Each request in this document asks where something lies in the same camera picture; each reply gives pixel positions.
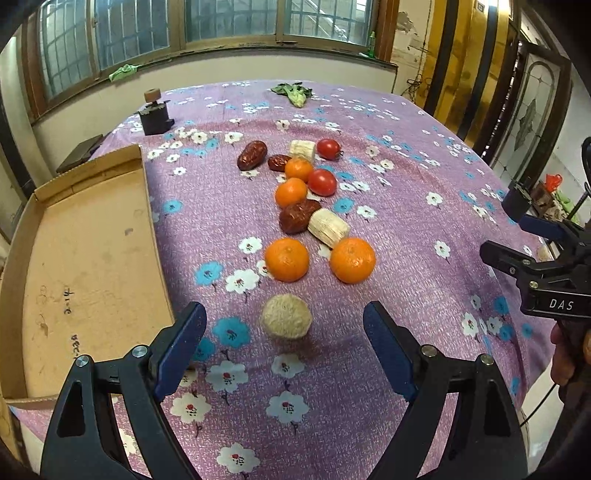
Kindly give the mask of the person's hand holding gripper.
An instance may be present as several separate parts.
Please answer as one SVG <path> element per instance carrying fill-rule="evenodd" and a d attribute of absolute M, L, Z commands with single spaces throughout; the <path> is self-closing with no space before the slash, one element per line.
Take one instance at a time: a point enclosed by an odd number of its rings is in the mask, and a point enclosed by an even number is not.
<path fill-rule="evenodd" d="M 565 386 L 575 373 L 575 357 L 569 352 L 566 336 L 558 323 L 551 331 L 550 341 L 555 346 L 552 358 L 551 379 L 559 386 Z"/>

